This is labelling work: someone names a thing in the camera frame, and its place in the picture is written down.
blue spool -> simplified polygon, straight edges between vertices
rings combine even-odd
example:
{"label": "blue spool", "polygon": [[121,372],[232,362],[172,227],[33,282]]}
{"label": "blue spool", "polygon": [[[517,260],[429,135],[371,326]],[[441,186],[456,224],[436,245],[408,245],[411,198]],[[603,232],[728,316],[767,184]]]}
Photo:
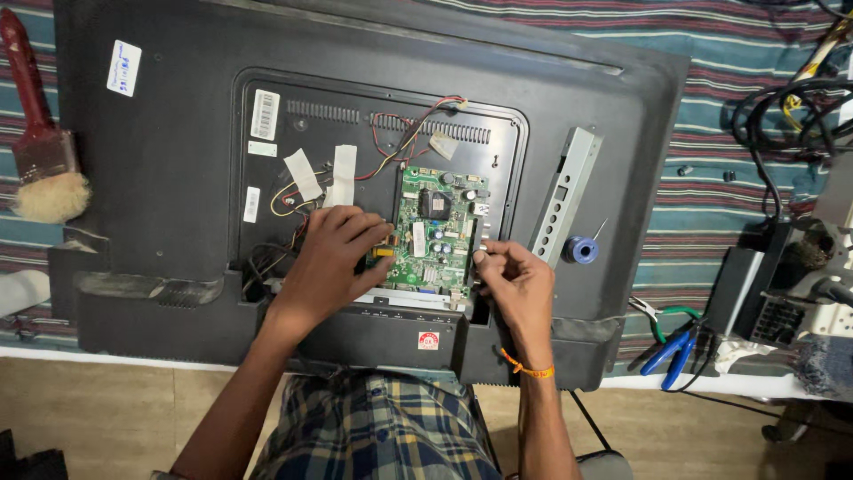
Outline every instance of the blue spool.
{"label": "blue spool", "polygon": [[563,248],[563,259],[571,263],[591,263],[598,256],[598,243],[589,237],[569,237]]}

floor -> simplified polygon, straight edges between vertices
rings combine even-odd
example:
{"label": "floor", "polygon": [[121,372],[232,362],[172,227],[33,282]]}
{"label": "floor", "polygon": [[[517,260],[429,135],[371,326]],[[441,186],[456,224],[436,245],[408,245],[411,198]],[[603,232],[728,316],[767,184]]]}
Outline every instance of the floor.
{"label": "floor", "polygon": [[[0,430],[12,429],[19,456],[61,448],[72,480],[144,479],[154,469],[169,469],[229,376],[0,359]],[[519,391],[478,386],[476,392],[501,467],[515,471]],[[853,452],[850,437],[818,430],[797,444],[771,445],[760,429],[773,419],[686,395],[602,389],[580,396],[638,479],[823,478],[826,461]],[[280,403],[276,395],[262,441],[275,426]],[[601,449],[568,394],[563,412],[576,454]]]}

plaid shirt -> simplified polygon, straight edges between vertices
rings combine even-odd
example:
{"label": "plaid shirt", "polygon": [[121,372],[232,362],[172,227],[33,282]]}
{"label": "plaid shirt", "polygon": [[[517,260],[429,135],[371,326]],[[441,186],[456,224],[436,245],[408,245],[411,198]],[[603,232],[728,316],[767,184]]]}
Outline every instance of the plaid shirt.
{"label": "plaid shirt", "polygon": [[464,385],[391,373],[293,377],[251,478],[500,479],[471,398]]}

green circuit board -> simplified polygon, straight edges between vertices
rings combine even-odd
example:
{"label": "green circuit board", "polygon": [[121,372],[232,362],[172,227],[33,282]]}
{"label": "green circuit board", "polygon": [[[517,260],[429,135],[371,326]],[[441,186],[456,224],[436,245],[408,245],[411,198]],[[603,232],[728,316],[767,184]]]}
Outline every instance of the green circuit board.
{"label": "green circuit board", "polygon": [[369,266],[391,250],[397,257],[382,287],[468,298],[474,234],[488,216],[488,188],[488,179],[476,175],[407,167],[395,230],[368,253]]}

pliers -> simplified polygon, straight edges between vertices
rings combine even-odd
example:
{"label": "pliers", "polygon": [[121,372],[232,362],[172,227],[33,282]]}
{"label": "pliers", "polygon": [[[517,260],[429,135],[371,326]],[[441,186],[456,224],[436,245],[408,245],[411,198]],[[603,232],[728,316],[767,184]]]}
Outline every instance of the pliers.
{"label": "pliers", "polygon": [[691,327],[689,330],[679,334],[675,339],[667,342],[659,352],[646,362],[646,365],[642,366],[640,374],[645,377],[652,373],[664,360],[670,358],[678,350],[675,359],[670,363],[670,369],[666,373],[664,382],[660,384],[661,389],[670,389],[672,384],[678,379],[678,376],[681,375],[684,365],[687,364],[690,358],[690,352],[696,346],[696,335],[693,331],[694,328]]}
{"label": "pliers", "polygon": [[655,339],[658,342],[666,343],[666,338],[664,338],[664,334],[660,331],[660,326],[658,325],[658,315],[663,313],[686,313],[690,315],[690,318],[693,321],[699,321],[701,315],[699,312],[693,310],[690,307],[685,307],[683,305],[672,305],[670,307],[664,307],[662,310],[658,310],[655,307],[652,307],[647,301],[642,300],[640,297],[631,296],[628,299],[628,304],[637,310],[646,314],[646,316],[652,321],[652,333],[654,334]]}

